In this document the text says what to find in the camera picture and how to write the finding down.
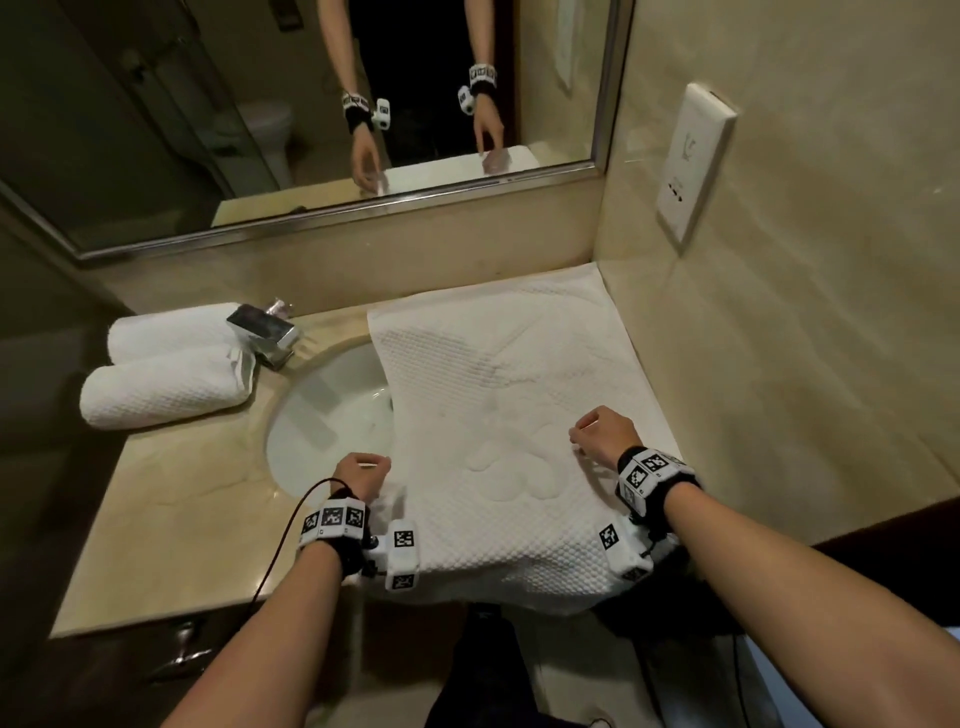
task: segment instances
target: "faucet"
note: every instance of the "faucet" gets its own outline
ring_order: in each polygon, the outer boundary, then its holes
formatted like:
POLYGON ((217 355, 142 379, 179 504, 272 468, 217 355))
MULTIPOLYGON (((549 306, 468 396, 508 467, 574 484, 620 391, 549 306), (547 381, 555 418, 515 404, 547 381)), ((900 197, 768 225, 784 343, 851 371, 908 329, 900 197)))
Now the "faucet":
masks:
POLYGON ((293 356, 300 330, 287 321, 292 306, 276 299, 266 310, 241 303, 227 323, 244 340, 265 367, 277 371, 293 356))

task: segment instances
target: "black pants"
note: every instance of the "black pants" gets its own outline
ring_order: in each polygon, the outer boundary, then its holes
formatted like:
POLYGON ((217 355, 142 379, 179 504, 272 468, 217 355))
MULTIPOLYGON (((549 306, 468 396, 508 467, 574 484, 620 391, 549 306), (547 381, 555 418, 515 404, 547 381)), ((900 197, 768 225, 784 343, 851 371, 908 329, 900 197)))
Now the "black pants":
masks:
POLYGON ((538 712, 514 626, 470 608, 453 669, 424 728, 583 728, 538 712))
POLYGON ((394 167, 477 151, 473 117, 460 111, 456 99, 451 104, 400 106, 391 109, 390 115, 390 129, 383 133, 383 140, 394 167))

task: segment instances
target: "white towel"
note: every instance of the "white towel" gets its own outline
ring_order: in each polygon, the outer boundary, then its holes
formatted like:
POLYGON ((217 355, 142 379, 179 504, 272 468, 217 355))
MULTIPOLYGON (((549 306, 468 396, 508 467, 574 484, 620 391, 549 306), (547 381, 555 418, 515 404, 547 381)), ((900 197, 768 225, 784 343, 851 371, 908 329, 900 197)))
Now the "white towel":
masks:
POLYGON ((117 319, 107 334, 110 361, 123 364, 216 344, 242 346, 227 323, 239 303, 213 303, 117 319))
POLYGON ((97 429, 136 429, 205 415, 250 396, 253 355, 219 344, 101 367, 84 382, 80 412, 97 429))
POLYGON ((377 517, 420 533, 409 598, 569 614, 629 589, 597 528, 623 509, 615 475, 591 485, 567 430, 606 404, 651 447, 677 444, 596 266, 424 293, 368 318, 394 403, 377 517))

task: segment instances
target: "forearm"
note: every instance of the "forearm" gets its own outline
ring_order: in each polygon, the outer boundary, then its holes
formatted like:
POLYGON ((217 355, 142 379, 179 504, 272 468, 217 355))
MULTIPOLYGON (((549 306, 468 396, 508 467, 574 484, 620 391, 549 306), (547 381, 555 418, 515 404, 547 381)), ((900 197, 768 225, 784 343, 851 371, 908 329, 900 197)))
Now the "forearm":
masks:
POLYGON ((493 65, 493 0, 464 0, 473 62, 493 65))
POLYGON ((164 728, 301 728, 324 662, 340 582, 333 548, 307 546, 164 728))
POLYGON ((664 508, 713 590, 829 725, 960 716, 960 644, 905 602, 688 483, 664 508))
POLYGON ((347 13, 347 0, 317 0, 320 28, 324 34, 326 53, 340 86, 349 93, 359 93, 356 60, 353 57, 353 30, 347 13))

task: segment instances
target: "electrical outlet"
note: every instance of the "electrical outlet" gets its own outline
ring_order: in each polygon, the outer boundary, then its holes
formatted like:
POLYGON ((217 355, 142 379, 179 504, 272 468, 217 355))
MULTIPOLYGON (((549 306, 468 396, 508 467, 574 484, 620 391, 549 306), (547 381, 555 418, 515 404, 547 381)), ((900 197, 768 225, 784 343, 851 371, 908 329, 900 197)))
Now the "electrical outlet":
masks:
POLYGON ((702 86, 686 87, 657 195, 657 210, 681 245, 700 214, 735 118, 736 111, 702 86))
POLYGON ((573 88, 573 43, 577 35, 579 1, 559 0, 557 3, 557 42, 554 44, 553 63, 568 91, 573 88))

